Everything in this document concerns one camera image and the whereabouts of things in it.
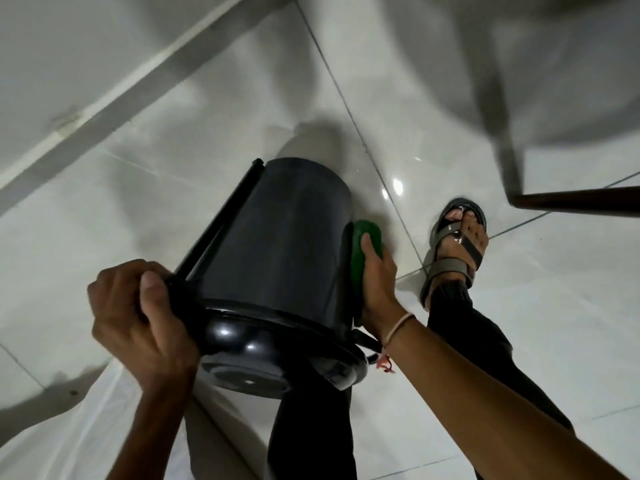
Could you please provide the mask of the person's right hand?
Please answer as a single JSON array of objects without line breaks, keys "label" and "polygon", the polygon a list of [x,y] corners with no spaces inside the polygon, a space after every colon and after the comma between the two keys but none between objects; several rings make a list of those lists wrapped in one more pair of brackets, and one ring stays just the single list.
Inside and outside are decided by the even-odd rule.
[{"label": "person's right hand", "polygon": [[395,294],[397,267],[385,247],[385,268],[365,269],[363,280],[364,328],[380,343],[396,322],[406,313]]}]

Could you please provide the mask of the person's left hand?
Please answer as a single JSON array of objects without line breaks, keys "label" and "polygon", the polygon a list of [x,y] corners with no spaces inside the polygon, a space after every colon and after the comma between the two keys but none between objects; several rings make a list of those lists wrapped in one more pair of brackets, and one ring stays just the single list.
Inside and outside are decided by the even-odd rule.
[{"label": "person's left hand", "polygon": [[174,315],[171,304],[166,322],[149,322],[141,311],[140,279],[146,271],[156,272],[164,283],[171,275],[157,262],[136,259],[101,270],[89,284],[92,336],[132,373],[140,386],[160,374],[194,369],[196,376],[200,351],[183,322]]}]

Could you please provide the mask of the green scrub sponge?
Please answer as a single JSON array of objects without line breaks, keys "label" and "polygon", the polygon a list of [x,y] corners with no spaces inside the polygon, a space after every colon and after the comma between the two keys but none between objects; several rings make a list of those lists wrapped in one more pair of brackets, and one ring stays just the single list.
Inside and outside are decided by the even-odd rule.
[{"label": "green scrub sponge", "polygon": [[349,277],[351,283],[351,295],[353,302],[353,318],[356,327],[359,327],[362,309],[364,307],[363,280],[365,270],[365,254],[361,247],[362,236],[368,234],[373,249],[378,257],[383,257],[383,240],[380,227],[374,222],[360,219],[353,223],[351,234],[351,257]]}]

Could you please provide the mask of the black pedal trash bin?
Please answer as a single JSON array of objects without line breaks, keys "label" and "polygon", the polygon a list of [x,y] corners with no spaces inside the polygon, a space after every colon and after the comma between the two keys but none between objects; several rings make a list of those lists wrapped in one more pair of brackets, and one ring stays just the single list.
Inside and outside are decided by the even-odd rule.
[{"label": "black pedal trash bin", "polygon": [[324,379],[361,382],[380,343],[354,331],[347,184],[300,158],[256,159],[176,271],[173,313],[213,387],[281,399]]}]

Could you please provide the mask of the person's left forearm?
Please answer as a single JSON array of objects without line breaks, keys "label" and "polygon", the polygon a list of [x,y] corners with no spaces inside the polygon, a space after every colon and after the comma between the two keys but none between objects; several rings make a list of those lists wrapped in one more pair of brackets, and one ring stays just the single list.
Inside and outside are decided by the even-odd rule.
[{"label": "person's left forearm", "polygon": [[194,381],[191,369],[141,383],[132,427],[106,480],[164,480]]}]

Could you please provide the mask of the person's right forearm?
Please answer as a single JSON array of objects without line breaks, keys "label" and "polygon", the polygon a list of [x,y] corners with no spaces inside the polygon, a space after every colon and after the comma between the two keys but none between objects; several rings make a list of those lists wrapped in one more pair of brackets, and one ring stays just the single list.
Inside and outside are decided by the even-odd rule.
[{"label": "person's right forearm", "polygon": [[484,480],[629,480],[418,320],[387,352]]}]

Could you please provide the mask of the beige thread wristband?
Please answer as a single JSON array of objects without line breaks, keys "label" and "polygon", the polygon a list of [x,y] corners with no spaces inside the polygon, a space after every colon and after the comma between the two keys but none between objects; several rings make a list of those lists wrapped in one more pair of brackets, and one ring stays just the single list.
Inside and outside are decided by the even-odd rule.
[{"label": "beige thread wristband", "polygon": [[388,355],[387,348],[390,345],[391,341],[395,337],[398,331],[405,325],[407,321],[415,319],[415,315],[412,313],[405,313],[398,322],[392,327],[392,329],[388,332],[386,338],[382,341],[381,352],[377,354],[374,365],[376,369],[382,370],[384,373],[395,373],[393,370],[393,363]]}]

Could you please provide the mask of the person's right foot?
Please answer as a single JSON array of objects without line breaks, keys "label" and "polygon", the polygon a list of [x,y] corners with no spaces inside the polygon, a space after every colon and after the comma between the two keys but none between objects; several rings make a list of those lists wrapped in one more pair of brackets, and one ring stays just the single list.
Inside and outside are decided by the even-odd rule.
[{"label": "person's right foot", "polygon": [[[465,277],[468,288],[473,286],[476,272],[480,268],[484,258],[484,248],[480,242],[472,240],[475,232],[467,232],[469,224],[465,224],[463,218],[471,213],[481,234],[486,236],[487,222],[484,212],[476,202],[467,198],[455,198],[448,202],[441,212],[430,237],[431,260],[427,265],[427,281],[425,291],[430,291],[432,282],[442,274],[458,273]],[[458,248],[464,250],[463,257],[446,256],[444,246],[446,243],[455,243]]]}]

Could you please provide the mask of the person's right trouser leg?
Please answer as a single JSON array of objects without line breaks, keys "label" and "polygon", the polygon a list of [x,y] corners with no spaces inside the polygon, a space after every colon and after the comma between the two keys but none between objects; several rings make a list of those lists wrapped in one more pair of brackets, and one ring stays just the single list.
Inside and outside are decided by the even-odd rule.
[{"label": "person's right trouser leg", "polygon": [[494,322],[474,308],[464,282],[447,280],[432,291],[428,328],[469,362],[575,432],[567,416],[516,366],[511,343]]}]

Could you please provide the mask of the person's trouser leg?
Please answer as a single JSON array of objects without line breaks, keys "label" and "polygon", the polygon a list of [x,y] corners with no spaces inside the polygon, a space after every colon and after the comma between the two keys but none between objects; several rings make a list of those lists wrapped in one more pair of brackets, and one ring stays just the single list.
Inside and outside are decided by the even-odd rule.
[{"label": "person's trouser leg", "polygon": [[281,400],[265,480],[357,480],[351,388],[298,388]]},{"label": "person's trouser leg", "polygon": [[469,362],[575,432],[567,416],[516,366],[511,343],[494,322],[474,308],[464,282],[447,280],[432,291],[428,328]]}]

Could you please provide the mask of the grey table leg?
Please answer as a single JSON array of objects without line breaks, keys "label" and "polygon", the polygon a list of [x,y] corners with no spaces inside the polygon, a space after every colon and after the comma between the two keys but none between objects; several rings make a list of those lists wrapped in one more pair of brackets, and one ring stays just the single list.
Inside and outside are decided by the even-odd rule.
[{"label": "grey table leg", "polygon": [[523,195],[520,170],[524,156],[511,135],[508,102],[490,29],[482,23],[460,24],[459,35],[479,119],[491,142],[505,197],[514,207]]}]

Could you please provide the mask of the person's left trouser leg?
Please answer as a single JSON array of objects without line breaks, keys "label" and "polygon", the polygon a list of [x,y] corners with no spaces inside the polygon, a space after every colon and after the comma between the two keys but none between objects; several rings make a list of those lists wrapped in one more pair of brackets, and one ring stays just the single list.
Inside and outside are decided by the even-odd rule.
[{"label": "person's left trouser leg", "polygon": [[357,480],[351,388],[298,388],[281,400],[265,480]]}]

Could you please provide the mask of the white baseboard strip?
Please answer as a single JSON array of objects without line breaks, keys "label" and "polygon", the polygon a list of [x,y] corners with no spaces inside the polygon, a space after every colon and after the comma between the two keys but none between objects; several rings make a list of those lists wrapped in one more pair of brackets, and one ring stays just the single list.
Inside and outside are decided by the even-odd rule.
[{"label": "white baseboard strip", "polygon": [[225,0],[103,99],[65,120],[17,167],[7,169],[0,178],[0,216],[290,1]]}]

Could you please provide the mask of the dark brown wooden bar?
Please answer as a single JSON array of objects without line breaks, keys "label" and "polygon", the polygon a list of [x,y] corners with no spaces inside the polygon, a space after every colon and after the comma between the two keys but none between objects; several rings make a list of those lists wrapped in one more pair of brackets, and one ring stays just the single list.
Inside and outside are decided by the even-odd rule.
[{"label": "dark brown wooden bar", "polygon": [[512,207],[609,217],[640,217],[640,185],[508,196]]}]

